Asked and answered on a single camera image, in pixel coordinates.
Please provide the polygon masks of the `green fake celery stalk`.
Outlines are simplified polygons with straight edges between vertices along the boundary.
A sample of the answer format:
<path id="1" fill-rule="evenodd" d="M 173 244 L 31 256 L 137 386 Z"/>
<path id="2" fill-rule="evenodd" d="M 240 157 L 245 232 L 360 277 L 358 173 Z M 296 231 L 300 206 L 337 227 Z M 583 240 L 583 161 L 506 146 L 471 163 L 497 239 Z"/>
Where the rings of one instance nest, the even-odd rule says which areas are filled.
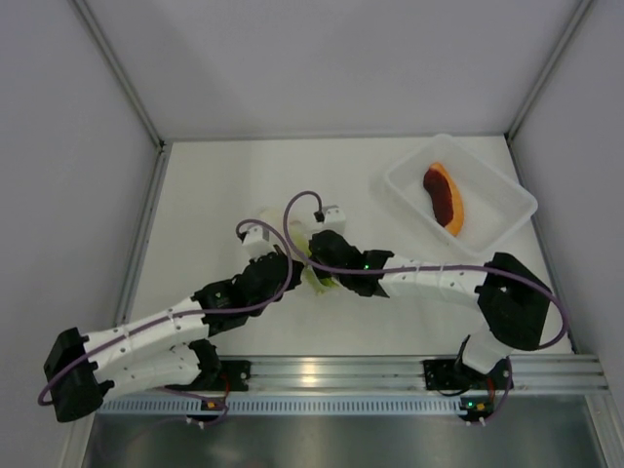
<path id="1" fill-rule="evenodd" d="M 306 257 L 311 257 L 308 240 L 305 237 L 299 239 L 296 242 L 296 246 Z M 336 289 L 338 287 L 338 283 L 331 277 L 319 278 L 316 275 L 315 270 L 310 265 L 306 265 L 304 267 L 302 276 L 305 282 L 312 288 L 313 293 L 316 295 L 327 293 L 329 290 Z"/>

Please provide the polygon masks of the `clear zip top bag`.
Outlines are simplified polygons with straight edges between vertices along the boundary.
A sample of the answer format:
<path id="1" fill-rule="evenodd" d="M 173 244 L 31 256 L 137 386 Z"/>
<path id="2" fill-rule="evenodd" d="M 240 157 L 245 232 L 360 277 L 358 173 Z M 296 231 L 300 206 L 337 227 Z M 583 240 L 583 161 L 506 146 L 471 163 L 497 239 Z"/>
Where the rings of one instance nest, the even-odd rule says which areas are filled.
<path id="1" fill-rule="evenodd" d="M 274 207 L 263 207 L 258 212 L 258 216 L 261 220 L 276 228 L 283 236 L 286 236 L 283 227 L 283 215 L 284 213 L 282 211 Z M 308 241 L 312 231 L 309 225 L 296 215 L 293 215 L 289 218 L 288 228 L 290 237 L 295 246 L 307 257 L 310 257 L 311 251 L 308 247 Z M 325 294 L 339 287 L 339 284 L 331 278 L 319 279 L 310 266 L 305 266 L 303 268 L 301 272 L 301 282 L 308 285 L 315 295 Z"/>

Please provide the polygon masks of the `orange purple fake fruit slice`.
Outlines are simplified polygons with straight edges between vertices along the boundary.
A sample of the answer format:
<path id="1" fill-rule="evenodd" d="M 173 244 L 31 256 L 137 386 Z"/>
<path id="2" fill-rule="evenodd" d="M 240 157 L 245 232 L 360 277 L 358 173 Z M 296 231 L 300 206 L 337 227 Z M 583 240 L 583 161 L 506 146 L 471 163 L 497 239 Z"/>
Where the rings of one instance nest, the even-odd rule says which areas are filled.
<path id="1" fill-rule="evenodd" d="M 464 205 L 452 177 L 441 163 L 432 164 L 422 181 L 429 195 L 434 218 L 447 233 L 457 237 L 464 225 Z"/>

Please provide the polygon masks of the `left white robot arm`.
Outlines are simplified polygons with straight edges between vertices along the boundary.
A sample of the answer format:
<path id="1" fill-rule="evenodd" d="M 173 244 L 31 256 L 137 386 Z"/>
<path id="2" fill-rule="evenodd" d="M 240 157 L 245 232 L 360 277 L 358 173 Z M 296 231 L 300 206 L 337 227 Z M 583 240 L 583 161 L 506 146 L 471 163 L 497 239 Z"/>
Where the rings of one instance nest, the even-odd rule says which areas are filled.
<path id="1" fill-rule="evenodd" d="M 214 387 L 221 362 L 211 337 L 260 316 L 300 285 L 302 270 L 302 262 L 268 253 L 145 319 L 106 331 L 62 331 L 44 364 L 47 385 L 39 405 L 53 407 L 57 421 L 67 423 L 109 400 L 155 387 Z"/>

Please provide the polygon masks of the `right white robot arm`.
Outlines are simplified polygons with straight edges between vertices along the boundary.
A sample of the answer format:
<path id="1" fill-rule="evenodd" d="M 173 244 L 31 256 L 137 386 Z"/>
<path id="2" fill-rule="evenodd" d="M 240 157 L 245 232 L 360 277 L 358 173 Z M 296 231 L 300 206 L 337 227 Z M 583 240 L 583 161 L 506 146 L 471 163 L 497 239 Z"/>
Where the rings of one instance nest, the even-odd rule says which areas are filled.
<path id="1" fill-rule="evenodd" d="M 479 311 L 485 324 L 462 341 L 454 362 L 438 377 L 444 390 L 487 386 L 491 372 L 513 351 L 540 348 L 550 290 L 508 253 L 485 265 L 453 270 L 390 251 L 359 251 L 338 233 L 324 230 L 308 244 L 314 271 L 363 297 L 418 296 Z"/>

